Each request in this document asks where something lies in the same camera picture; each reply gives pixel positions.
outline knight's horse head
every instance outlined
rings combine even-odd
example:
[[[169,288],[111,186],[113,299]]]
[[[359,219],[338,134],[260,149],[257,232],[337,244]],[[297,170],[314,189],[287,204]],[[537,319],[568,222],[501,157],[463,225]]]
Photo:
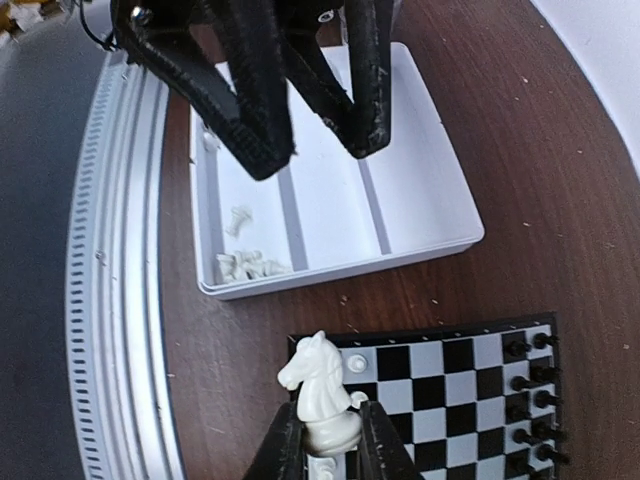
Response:
[[[298,342],[278,382],[290,391],[304,382],[298,399],[298,418],[304,422],[332,417],[351,404],[342,386],[342,356],[323,331]]]

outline black and white checkered board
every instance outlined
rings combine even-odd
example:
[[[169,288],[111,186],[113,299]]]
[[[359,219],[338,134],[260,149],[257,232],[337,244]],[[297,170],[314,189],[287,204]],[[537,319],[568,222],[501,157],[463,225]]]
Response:
[[[528,479],[511,467],[520,458],[552,479],[557,470],[536,458],[538,446],[512,439],[519,428],[531,432],[534,422],[559,428],[556,407],[532,402],[540,390],[560,395],[559,381],[521,392],[510,387],[515,376],[530,378],[533,365],[558,366],[557,347],[517,357],[505,353],[510,342],[533,343],[538,333],[555,334],[552,314],[456,330],[328,338],[343,355],[347,391],[365,392],[384,406],[425,480]],[[354,354],[367,359],[362,373],[346,366]],[[513,405],[529,410],[532,419],[511,423],[505,412]],[[355,479],[356,462],[355,452],[338,458],[336,480]]]

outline dark gray floor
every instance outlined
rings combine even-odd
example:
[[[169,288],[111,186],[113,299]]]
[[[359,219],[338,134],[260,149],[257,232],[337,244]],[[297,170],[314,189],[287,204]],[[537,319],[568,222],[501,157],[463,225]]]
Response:
[[[96,32],[106,5],[89,10]],[[78,19],[0,50],[0,480],[83,477],[64,338],[67,222],[104,53]]]

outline brown wooden surface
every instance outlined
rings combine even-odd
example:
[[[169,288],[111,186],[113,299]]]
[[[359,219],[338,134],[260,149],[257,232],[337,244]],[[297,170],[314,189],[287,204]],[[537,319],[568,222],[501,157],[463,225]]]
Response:
[[[640,478],[640,185],[618,132],[526,0],[406,0],[395,37],[416,59],[485,223],[486,238],[462,255],[229,303],[204,296],[188,106],[171,100],[162,287],[188,478],[242,477],[286,399],[275,376],[288,334],[548,310],[562,315],[574,461],[563,478]]]

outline robotic arm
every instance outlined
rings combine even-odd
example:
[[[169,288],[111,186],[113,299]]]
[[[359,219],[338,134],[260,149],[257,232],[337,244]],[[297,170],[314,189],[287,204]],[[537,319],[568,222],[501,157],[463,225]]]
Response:
[[[345,6],[353,101],[331,72],[316,33]],[[111,0],[114,36],[198,111],[256,180],[295,153],[287,79],[355,158],[390,141],[393,0]],[[189,33],[211,24],[225,50],[229,85]]]

